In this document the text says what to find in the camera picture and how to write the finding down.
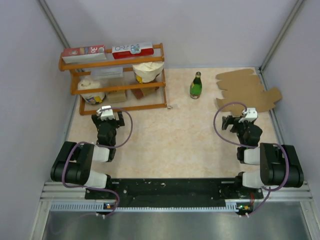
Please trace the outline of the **brown cardboard box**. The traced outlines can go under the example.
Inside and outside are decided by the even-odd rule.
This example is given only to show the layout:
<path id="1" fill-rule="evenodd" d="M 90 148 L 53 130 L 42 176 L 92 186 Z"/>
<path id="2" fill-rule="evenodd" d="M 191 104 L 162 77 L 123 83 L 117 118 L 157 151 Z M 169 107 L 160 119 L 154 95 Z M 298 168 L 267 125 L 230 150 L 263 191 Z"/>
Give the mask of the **brown cardboard box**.
<path id="1" fill-rule="evenodd" d="M 234 116 L 242 115 L 245 109 L 255 108 L 258 113 L 268 112 L 276 107 L 283 97 L 276 87 L 265 89 L 253 69 L 241 69 L 217 74 L 217 87 L 222 90 L 222 99 L 216 103 L 223 112 L 231 112 Z"/>

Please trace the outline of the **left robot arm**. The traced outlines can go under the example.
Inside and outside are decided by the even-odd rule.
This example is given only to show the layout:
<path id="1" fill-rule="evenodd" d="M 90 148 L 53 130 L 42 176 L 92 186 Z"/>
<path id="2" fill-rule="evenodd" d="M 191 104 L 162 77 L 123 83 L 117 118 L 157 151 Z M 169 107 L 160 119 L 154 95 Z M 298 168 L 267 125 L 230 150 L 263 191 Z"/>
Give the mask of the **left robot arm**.
<path id="1" fill-rule="evenodd" d="M 102 198 L 109 198 L 114 191 L 110 176 L 91 169 L 92 162 L 112 162 L 116 149 L 117 129 L 125 125 L 123 113 L 117 113 L 118 119 L 111 115 L 112 111 L 99 115 L 93 114 L 91 119 L 97 129 L 97 142 L 76 145 L 75 142 L 63 143 L 50 170 L 50 178 L 54 182 L 65 181 L 67 184 L 96 188 Z"/>

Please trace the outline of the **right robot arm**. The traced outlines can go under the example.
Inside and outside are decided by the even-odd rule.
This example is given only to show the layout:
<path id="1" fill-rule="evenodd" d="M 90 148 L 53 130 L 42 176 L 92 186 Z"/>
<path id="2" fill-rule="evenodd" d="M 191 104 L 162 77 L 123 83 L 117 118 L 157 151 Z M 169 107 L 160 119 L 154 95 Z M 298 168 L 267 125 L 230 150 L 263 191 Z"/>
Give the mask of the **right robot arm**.
<path id="1" fill-rule="evenodd" d="M 285 188 L 300 188 L 304 183 L 304 173 L 295 147 L 260 142 L 263 130 L 254 121 L 240 120 L 240 117 L 224 116 L 221 129 L 232 126 L 230 132 L 237 135 L 242 145 L 237 148 L 237 159 L 242 164 L 259 166 L 259 170 L 239 173 L 239 182 L 233 185 L 234 194 L 245 198 L 252 188 L 280 186 L 284 180 Z"/>

